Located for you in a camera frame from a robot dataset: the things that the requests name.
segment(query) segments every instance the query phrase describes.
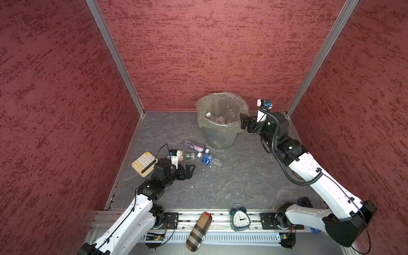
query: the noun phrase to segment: trash can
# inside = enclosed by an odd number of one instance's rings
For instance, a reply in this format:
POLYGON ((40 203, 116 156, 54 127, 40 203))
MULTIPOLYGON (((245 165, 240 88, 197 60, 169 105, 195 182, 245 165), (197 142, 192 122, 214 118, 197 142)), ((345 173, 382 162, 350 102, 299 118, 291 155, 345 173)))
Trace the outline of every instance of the trash can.
POLYGON ((244 131, 241 129, 239 114, 248 115, 248 105, 234 93, 221 92, 206 95, 197 101, 195 107, 197 108, 198 125, 204 128, 205 141, 213 149, 224 150, 231 147, 237 133, 244 131), (235 115, 227 124, 219 124, 206 117, 208 112, 214 116, 223 116, 231 112, 235 115))

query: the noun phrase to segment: alarm clock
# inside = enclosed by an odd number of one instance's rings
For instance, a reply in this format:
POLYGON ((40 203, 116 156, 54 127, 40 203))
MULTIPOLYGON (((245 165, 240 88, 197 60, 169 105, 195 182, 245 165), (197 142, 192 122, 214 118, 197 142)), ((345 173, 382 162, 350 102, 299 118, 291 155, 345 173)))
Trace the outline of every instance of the alarm clock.
POLYGON ((232 230, 243 231, 249 229, 249 226, 251 225, 251 219, 246 213, 246 209, 244 207, 242 207, 240 204, 234 204, 230 214, 232 215, 232 230))

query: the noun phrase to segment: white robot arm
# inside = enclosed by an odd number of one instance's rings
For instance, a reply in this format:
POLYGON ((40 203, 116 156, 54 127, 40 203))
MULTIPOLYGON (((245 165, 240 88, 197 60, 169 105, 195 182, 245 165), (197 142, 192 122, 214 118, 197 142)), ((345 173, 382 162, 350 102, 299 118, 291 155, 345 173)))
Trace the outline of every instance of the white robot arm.
POLYGON ((175 180, 190 179, 194 170, 194 164, 176 167, 169 159, 159 159, 152 177, 137 188, 135 198, 119 219, 92 245, 83 244, 77 254, 128 255, 147 231, 164 224, 163 207, 155 204, 164 188, 175 180))
POLYGON ((281 113, 271 113, 270 100, 258 100, 258 115, 241 114, 241 128, 261 136, 262 146, 272 153, 286 177, 297 185, 310 185, 330 209, 314 209, 286 203, 277 210, 276 223, 282 228, 301 224, 327 232, 340 245, 350 247, 377 211, 370 201, 362 201, 346 190, 297 140, 288 136, 288 121, 281 113), (294 180, 289 167, 305 182, 294 180))

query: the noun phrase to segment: calculator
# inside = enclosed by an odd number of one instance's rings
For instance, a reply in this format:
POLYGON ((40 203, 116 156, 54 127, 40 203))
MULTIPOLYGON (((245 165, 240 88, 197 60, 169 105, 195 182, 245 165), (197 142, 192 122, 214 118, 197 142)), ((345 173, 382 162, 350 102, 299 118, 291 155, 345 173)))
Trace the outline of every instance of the calculator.
POLYGON ((157 162, 157 158, 150 152, 146 151, 137 160, 133 161, 132 167, 142 177, 146 177, 154 169, 154 164, 157 162))

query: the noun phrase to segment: crushed plastic bottle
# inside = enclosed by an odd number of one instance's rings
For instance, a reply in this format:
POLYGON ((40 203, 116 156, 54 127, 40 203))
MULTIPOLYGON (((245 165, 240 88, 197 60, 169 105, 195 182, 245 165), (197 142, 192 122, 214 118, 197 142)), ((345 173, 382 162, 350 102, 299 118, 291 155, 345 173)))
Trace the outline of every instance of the crushed plastic bottle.
POLYGON ((234 121, 238 120, 234 109, 229 109, 226 113, 221 115, 219 118, 220 119, 222 118, 224 120, 225 124, 229 124, 231 122, 234 122, 234 121))
POLYGON ((224 163, 223 160, 220 160, 220 159, 218 159, 218 158, 216 158, 216 157, 214 157, 214 156, 212 156, 212 155, 210 155, 208 153, 204 154, 202 152, 199 152, 199 153, 197 153, 197 158, 201 159, 204 164, 210 165, 210 166, 221 167, 222 164, 224 163))
POLYGON ((211 120, 214 123, 225 124, 225 120, 223 119, 223 117, 217 117, 215 115, 212 115, 210 112, 207 112, 205 116, 207 117, 207 119, 211 120))
POLYGON ((183 146, 188 149, 193 149, 198 152, 208 153, 210 151, 210 149, 206 148, 204 145, 199 144, 198 142, 195 142, 195 141, 187 140, 187 139, 183 140, 183 146))

